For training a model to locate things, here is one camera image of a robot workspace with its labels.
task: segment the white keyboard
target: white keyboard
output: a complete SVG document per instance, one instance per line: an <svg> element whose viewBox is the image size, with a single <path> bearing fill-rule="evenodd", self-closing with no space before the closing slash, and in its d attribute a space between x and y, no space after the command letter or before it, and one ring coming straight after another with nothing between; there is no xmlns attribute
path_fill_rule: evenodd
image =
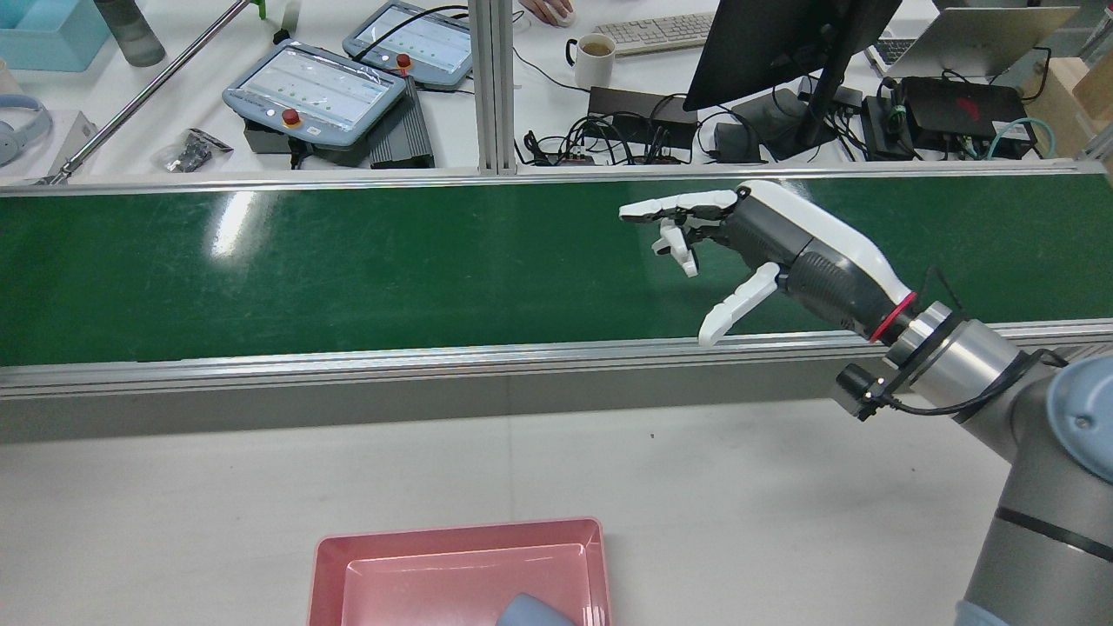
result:
<svg viewBox="0 0 1113 626"><path fill-rule="evenodd" d="M715 12L604 23L595 27L617 43L615 55L640 55L677 48L697 48L707 41Z"/></svg>

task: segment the headphones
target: headphones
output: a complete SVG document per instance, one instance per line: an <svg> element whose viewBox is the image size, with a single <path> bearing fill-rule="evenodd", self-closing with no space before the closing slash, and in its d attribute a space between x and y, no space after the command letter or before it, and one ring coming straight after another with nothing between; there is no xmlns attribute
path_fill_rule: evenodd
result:
<svg viewBox="0 0 1113 626"><path fill-rule="evenodd" d="M12 128L10 124L0 121L0 166L16 159L28 144L50 130L50 114L42 102L21 94L0 94L0 109L31 109L35 119Z"/></svg>

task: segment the bottle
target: bottle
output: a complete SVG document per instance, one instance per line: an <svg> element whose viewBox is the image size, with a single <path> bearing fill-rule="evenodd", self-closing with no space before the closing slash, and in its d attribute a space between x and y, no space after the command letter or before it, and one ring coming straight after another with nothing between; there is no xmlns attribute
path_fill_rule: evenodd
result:
<svg viewBox="0 0 1113 626"><path fill-rule="evenodd" d="M129 63L148 67L166 57L166 50L135 0L96 0L96 4Z"/></svg>

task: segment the red emergency stop button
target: red emergency stop button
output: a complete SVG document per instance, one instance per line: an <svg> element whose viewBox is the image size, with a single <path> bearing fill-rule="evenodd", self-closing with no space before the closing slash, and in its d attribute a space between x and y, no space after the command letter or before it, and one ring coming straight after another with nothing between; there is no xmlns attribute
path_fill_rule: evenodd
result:
<svg viewBox="0 0 1113 626"><path fill-rule="evenodd" d="M302 116L297 115L294 109L286 109L282 111L282 123L286 126L297 126L302 124Z"/></svg>

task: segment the green conveyor belt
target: green conveyor belt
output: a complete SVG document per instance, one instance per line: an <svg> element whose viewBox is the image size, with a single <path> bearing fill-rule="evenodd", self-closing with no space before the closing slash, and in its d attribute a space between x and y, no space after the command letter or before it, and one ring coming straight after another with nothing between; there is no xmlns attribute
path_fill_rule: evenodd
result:
<svg viewBox="0 0 1113 626"><path fill-rule="evenodd" d="M0 365L693 336L748 270L688 280L617 209L736 183L0 197ZM1103 176L789 184L985 321L1113 316ZM775 296L736 332L826 327Z"/></svg>

